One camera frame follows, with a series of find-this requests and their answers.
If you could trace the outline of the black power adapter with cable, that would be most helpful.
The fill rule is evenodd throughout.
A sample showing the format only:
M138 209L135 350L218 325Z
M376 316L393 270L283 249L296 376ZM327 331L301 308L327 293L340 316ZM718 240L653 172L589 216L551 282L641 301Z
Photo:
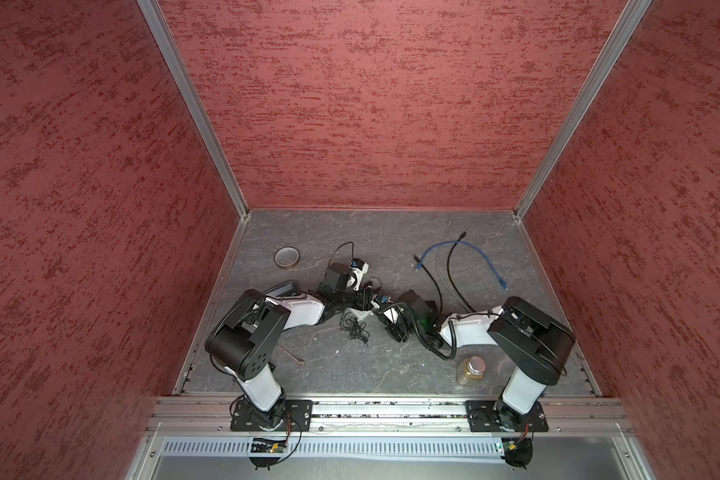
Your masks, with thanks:
M360 321L354 314L345 312L339 321L339 327L348 334L350 340L359 341L364 346L368 345L370 333L366 329L366 323Z

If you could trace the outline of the white network switch box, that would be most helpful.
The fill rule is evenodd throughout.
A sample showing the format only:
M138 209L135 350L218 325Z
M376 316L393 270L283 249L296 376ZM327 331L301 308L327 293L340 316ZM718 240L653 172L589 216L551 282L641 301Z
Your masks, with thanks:
M374 317L374 312L372 310L359 310L359 309L349 308L348 311L359 322L367 321L368 318Z

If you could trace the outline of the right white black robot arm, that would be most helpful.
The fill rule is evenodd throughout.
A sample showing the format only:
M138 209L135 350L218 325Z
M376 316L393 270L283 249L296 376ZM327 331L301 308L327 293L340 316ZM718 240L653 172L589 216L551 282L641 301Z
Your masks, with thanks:
M490 346L512 361L514 370L497 399L465 403L471 432L549 430L540 398L567 374L576 337L566 325L517 296L490 310L440 315L435 303L412 290L395 302L375 303L373 314L393 339L414 337L442 360L455 359L460 348Z

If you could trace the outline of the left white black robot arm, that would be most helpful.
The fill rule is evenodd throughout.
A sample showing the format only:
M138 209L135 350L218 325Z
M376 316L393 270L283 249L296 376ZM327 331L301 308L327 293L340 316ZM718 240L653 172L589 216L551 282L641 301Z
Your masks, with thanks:
M374 309L374 284L365 280L369 264L354 258L330 264L315 290L289 280L264 291L246 290L205 341L219 372L232 376L243 391L233 408L254 426L273 431L286 422L285 392L275 380L270 358L283 332L312 327L353 309Z

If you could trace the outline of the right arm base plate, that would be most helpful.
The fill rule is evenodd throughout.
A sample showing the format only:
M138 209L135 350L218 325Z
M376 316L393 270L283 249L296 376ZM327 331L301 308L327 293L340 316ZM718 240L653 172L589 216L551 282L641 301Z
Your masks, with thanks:
M521 414L501 400L468 400L466 418L473 433L546 433L549 425L542 405L536 401Z

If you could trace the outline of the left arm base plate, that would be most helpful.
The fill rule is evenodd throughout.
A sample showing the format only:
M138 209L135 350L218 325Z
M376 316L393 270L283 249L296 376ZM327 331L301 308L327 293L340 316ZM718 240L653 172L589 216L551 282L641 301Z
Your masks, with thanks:
M259 410L242 399L230 406L230 430L233 432L287 432L310 428L313 402L310 400L278 400L268 411Z

